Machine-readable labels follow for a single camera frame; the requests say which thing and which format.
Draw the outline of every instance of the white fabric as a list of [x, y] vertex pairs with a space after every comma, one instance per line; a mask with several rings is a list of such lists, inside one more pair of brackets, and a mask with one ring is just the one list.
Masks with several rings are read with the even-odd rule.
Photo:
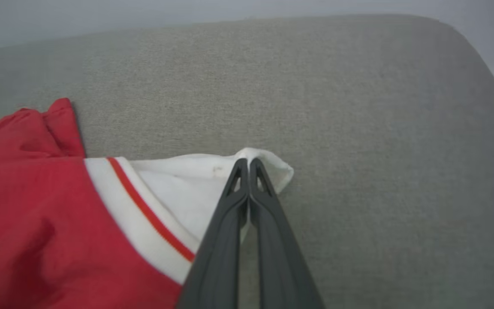
[[244, 148], [228, 157], [188, 154], [164, 160], [131, 161], [131, 166], [175, 218], [201, 241], [239, 158], [246, 158], [249, 163], [259, 158], [277, 194], [287, 186], [294, 173], [280, 157], [254, 148]]
[[[292, 178], [293, 169], [279, 157], [253, 148], [228, 157], [190, 154], [163, 160], [115, 159], [149, 210], [195, 254], [239, 158], [246, 158], [249, 163], [254, 158], [262, 160], [276, 193]], [[109, 160], [85, 159], [85, 165], [108, 213], [135, 250], [154, 268], [182, 284], [191, 262], [157, 232], [123, 187]], [[246, 224], [241, 231], [242, 240], [248, 227]]]
[[[118, 159], [122, 168], [123, 161], [126, 160], [123, 158]], [[177, 252], [154, 229], [122, 186], [110, 162], [105, 158], [85, 159], [85, 166], [96, 191], [100, 195], [106, 209], [108, 209], [108, 213], [110, 213], [133, 248], [153, 268], [179, 284], [184, 283], [190, 271], [191, 262]], [[159, 203], [151, 205], [147, 202], [147, 204], [157, 215], [162, 215], [162, 212], [166, 212], [166, 209]], [[197, 250], [199, 242], [189, 235], [182, 226], [177, 224], [172, 218], [172, 215], [162, 215], [159, 218], [167, 229], [185, 246], [188, 248], [192, 246], [192, 249]], [[162, 218], [170, 218], [171, 220], [163, 221]]]

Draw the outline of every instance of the gray upholstery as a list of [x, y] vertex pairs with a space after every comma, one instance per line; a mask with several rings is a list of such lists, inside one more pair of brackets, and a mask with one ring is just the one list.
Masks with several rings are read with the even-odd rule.
[[[329, 308], [494, 308], [494, 78], [412, 16], [248, 20], [0, 49], [0, 117], [74, 102], [90, 157], [269, 149]], [[256, 233], [241, 307], [257, 307]]]

